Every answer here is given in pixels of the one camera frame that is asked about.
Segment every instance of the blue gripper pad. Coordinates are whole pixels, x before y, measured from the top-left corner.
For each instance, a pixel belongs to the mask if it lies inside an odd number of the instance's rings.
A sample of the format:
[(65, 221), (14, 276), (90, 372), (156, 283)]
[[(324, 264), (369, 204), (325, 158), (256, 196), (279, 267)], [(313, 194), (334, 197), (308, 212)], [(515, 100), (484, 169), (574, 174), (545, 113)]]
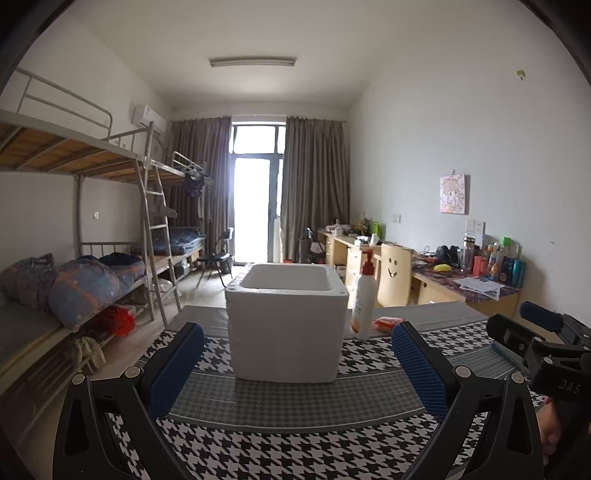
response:
[(525, 301), (520, 305), (519, 315), (549, 332), (558, 333), (564, 326), (564, 321), (559, 313), (546, 310), (530, 301)]
[(203, 355), (205, 336), (196, 323), (186, 323), (173, 341), (144, 365), (139, 396), (150, 418), (167, 415), (193, 368)]
[(452, 365), (409, 322), (394, 327), (392, 350), (427, 412), (445, 418), (459, 389)]

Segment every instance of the glass door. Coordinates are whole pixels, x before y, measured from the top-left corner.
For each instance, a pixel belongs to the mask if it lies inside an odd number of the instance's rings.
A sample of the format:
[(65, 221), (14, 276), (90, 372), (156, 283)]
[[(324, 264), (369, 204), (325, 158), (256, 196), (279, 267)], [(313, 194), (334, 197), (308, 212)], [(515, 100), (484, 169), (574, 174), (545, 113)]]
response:
[(234, 167), (234, 259), (265, 263), (269, 257), (269, 173), (267, 158), (237, 158)]
[(235, 262), (279, 261), (281, 173), (285, 126), (234, 125), (230, 152), (234, 191), (230, 202)]

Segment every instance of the air conditioner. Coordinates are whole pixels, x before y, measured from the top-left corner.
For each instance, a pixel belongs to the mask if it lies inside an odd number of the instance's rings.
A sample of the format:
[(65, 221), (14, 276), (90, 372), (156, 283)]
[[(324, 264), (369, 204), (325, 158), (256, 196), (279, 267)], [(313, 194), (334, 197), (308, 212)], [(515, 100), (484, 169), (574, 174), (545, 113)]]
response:
[(148, 105), (138, 105), (134, 110), (134, 119), (132, 123), (138, 127), (149, 127), (150, 122), (154, 122), (154, 130), (160, 135), (166, 132), (166, 120), (159, 116)]

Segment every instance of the black chair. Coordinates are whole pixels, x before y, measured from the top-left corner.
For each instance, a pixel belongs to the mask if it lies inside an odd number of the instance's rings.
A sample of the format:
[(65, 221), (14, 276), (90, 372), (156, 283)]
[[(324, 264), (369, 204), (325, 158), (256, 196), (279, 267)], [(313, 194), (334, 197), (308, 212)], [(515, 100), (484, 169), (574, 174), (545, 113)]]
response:
[[(201, 280), (203, 278), (203, 275), (205, 274), (205, 271), (209, 268), (209, 265), (211, 265), (211, 264), (214, 264), (216, 266), (217, 274), (219, 275), (220, 280), (222, 280), (222, 285), (224, 286), (224, 288), (226, 288), (226, 284), (223, 282), (222, 272), (220, 271), (220, 265), (222, 262), (226, 262), (226, 265), (228, 266), (228, 270), (230, 271), (230, 277), (232, 279), (234, 279), (234, 277), (232, 275), (232, 267), (229, 263), (230, 253), (228, 253), (229, 242), (232, 239), (233, 235), (234, 235), (234, 228), (230, 227), (228, 230), (226, 230), (224, 233), (222, 233), (216, 241), (215, 248), (216, 249), (218, 247), (220, 248), (219, 253), (202, 255), (197, 260), (195, 260), (196, 262), (204, 264), (203, 271), (201, 272), (201, 276), (199, 277), (199, 281), (197, 282), (197, 286), (195, 287), (196, 290), (199, 288), (199, 284), (201, 283)], [(208, 278), (211, 278), (211, 276), (212, 276), (212, 272), (210, 271)]]

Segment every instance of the orange package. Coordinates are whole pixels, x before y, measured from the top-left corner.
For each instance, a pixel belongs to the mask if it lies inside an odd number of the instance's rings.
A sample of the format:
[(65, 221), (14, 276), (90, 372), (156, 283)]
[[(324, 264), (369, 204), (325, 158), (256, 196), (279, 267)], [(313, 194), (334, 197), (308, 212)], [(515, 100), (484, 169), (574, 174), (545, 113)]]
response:
[(374, 329), (384, 333), (392, 333), (392, 330), (400, 322), (406, 322), (406, 320), (397, 317), (380, 317), (372, 322)]

